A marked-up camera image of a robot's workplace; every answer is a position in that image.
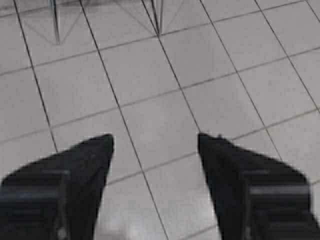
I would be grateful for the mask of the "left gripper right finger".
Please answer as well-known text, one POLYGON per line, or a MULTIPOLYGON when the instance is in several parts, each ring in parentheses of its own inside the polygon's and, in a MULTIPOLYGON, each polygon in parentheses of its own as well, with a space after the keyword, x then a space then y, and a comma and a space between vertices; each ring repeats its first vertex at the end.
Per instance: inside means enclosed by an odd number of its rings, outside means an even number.
POLYGON ((223 240, 317 240, 312 187, 285 162, 200 132, 197 149, 223 240))

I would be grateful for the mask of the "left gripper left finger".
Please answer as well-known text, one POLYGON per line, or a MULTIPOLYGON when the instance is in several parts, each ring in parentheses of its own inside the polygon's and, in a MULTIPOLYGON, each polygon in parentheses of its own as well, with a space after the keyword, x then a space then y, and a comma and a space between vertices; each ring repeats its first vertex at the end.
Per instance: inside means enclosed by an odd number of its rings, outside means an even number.
POLYGON ((92 240, 114 137, 92 137, 27 163, 0 183, 3 240, 92 240))

